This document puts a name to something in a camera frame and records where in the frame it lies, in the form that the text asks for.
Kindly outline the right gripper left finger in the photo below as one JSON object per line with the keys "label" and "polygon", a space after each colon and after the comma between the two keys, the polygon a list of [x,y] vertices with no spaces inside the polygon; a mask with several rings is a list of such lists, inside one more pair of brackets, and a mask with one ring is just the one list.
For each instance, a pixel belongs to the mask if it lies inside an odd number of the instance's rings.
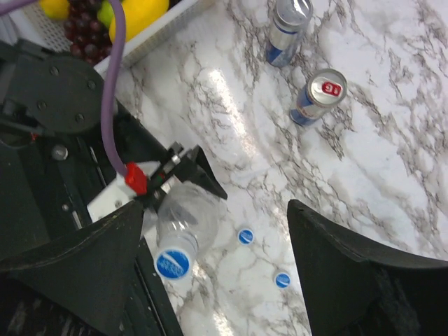
{"label": "right gripper left finger", "polygon": [[81,230],[1,259],[2,335],[117,335],[141,237],[130,202]]}

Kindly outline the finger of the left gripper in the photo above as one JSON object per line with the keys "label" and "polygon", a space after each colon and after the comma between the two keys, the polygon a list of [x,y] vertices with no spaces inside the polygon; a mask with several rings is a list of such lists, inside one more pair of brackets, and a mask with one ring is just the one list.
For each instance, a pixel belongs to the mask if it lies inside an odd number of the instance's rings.
{"label": "finger of the left gripper", "polygon": [[216,179],[211,165],[200,146],[187,150],[181,158],[180,181],[192,182],[222,200],[228,199],[228,194]]}

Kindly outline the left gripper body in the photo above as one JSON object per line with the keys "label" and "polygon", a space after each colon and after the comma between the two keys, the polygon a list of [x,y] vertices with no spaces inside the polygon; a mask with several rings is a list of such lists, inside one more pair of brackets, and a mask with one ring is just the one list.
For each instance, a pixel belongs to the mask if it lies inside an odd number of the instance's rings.
{"label": "left gripper body", "polygon": [[117,175],[117,195],[121,196],[115,202],[115,207],[137,200],[144,208],[158,208],[158,204],[165,198],[167,191],[163,186],[175,175],[175,170],[181,163],[190,158],[193,150],[185,149],[180,143],[174,142],[167,154],[160,161],[128,162],[125,166],[127,173]]}

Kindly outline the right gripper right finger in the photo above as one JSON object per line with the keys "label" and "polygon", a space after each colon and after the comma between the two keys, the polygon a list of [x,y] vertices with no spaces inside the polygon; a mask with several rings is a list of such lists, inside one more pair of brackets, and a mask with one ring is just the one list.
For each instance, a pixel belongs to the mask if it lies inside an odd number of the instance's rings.
{"label": "right gripper right finger", "polygon": [[447,262],[371,240],[296,199],[288,229],[313,335],[446,335]]}

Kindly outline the clear unlabelled plastic bottle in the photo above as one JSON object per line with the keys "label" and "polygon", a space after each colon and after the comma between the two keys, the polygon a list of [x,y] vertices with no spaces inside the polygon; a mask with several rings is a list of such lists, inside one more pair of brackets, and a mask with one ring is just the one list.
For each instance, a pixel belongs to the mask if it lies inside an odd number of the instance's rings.
{"label": "clear unlabelled plastic bottle", "polygon": [[223,210],[221,198],[189,181],[174,185],[157,213],[157,250],[179,249],[195,263],[214,244]]}

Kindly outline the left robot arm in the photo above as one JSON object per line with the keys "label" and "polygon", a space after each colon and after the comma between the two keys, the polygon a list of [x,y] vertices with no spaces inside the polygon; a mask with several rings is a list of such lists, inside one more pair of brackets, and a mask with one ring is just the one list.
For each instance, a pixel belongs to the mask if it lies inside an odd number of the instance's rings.
{"label": "left robot arm", "polygon": [[1,44],[1,269],[88,225],[116,177],[100,130],[102,77],[27,40]]}

